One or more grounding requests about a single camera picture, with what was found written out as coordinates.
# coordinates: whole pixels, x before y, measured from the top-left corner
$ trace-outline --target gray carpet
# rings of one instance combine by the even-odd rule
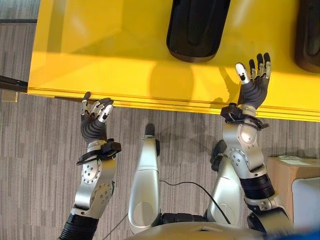
[[[39,0],[0,1],[1,19],[36,19]],[[35,23],[0,23],[0,75],[28,81]],[[85,152],[80,134],[80,104],[20,94],[18,103],[0,102],[0,239],[55,239],[61,233],[80,184],[75,163]],[[265,156],[320,158],[320,123],[267,120],[259,134]],[[147,123],[161,142],[160,178],[195,181],[212,189],[212,147],[221,139],[218,115],[115,108],[108,136],[122,144],[117,158],[114,195],[95,235],[102,240],[126,215],[130,185]],[[161,210],[203,214],[208,196],[193,185],[161,185]],[[242,205],[242,222],[249,211]],[[128,218],[108,240],[130,236]]]

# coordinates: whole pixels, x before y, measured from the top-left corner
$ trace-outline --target robotic hand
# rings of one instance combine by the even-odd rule
[[[268,84],[271,75],[271,61],[267,52],[263,57],[262,54],[259,53],[256,58],[258,62],[257,74],[255,61],[253,59],[250,59],[249,61],[250,78],[242,63],[237,63],[235,65],[235,70],[241,80],[238,105],[249,105],[258,109],[267,97]]]
[[[227,145],[228,158],[240,179],[245,194],[244,201],[252,210],[247,218],[249,227],[261,232],[281,227],[290,231],[291,222],[268,177],[264,156],[257,144],[257,132],[268,127],[255,116],[256,109],[267,96],[271,75],[269,54],[265,53],[262,57],[259,53],[257,62],[256,74],[254,61],[249,61],[250,77],[242,63],[235,65],[241,89],[238,106],[230,103],[221,110],[226,122],[223,139]]]
[[[106,120],[114,101],[110,98],[96,101],[89,111],[90,95],[90,92],[84,95],[81,110],[81,134],[88,144],[87,153],[76,163],[82,166],[81,184],[61,240],[91,240],[114,191],[115,157],[121,145],[107,139],[106,132]]]

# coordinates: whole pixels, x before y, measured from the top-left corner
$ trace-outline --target yellow table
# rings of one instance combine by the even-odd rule
[[[28,93],[116,106],[219,114],[237,102],[234,65],[269,52],[272,74],[258,117],[320,122],[320,74],[294,62],[297,0],[232,0],[216,56],[172,57],[172,0],[43,0]]]

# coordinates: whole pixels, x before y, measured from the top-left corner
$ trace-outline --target wire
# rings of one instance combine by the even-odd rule
[[[181,185],[181,184],[194,184],[194,185],[197,185],[198,187],[200,187],[203,191],[205,191],[205,193],[211,198],[211,200],[213,201],[214,205],[219,209],[219,211],[221,212],[221,214],[223,215],[224,219],[226,220],[226,222],[228,224],[231,224],[229,219],[227,218],[227,216],[225,215],[224,211],[222,211],[222,209],[219,207],[218,203],[214,200],[214,198],[211,196],[211,194],[203,187],[201,186],[200,184],[196,183],[196,182],[193,182],[193,181],[182,181],[182,182],[179,182],[179,183],[176,183],[176,184],[171,184],[171,183],[168,183],[167,181],[165,180],[160,180],[160,182],[164,182],[170,186],[177,186],[177,185]]]
[[[109,237],[112,234],[112,232],[126,219],[127,216],[128,213],[117,223],[117,225],[115,225],[115,227],[102,240],[106,240],[107,237]]]
[[[223,215],[223,217],[226,220],[226,222],[228,224],[231,224],[229,219],[228,219],[228,217],[225,215],[224,211],[222,211],[222,209],[219,207],[218,203],[214,200],[214,198],[211,196],[211,194],[203,186],[201,186],[200,184],[198,184],[196,182],[193,182],[193,181],[182,181],[182,182],[179,182],[179,183],[176,183],[176,184],[168,183],[165,180],[160,180],[159,182],[164,182],[164,183],[166,183],[166,184],[168,184],[170,186],[177,186],[177,185],[181,185],[181,184],[194,184],[194,185],[197,185],[203,191],[205,191],[205,193],[211,198],[211,200],[213,201],[214,205],[219,209],[219,211]],[[126,219],[127,216],[128,216],[128,213],[117,223],[117,225],[115,225],[115,227],[102,240],[106,240],[107,237],[109,237],[113,233],[113,231]]]

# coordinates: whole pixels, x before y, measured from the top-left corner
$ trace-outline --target robot forearm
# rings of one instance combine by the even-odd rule
[[[116,153],[121,151],[121,145],[113,139],[107,140],[106,120],[113,110],[113,101],[110,98],[96,101],[89,112],[89,97],[87,92],[81,111],[81,133],[88,143],[86,154],[77,162],[82,166],[81,184],[61,240],[92,240],[114,191]]]
[[[257,144],[260,127],[255,118],[255,108],[246,104],[239,107],[237,110],[242,112],[243,119],[227,122],[223,129],[223,139],[227,145],[228,158],[240,179],[244,201],[253,212],[248,216],[248,224],[262,232],[290,230],[292,224],[268,177],[264,156]]]

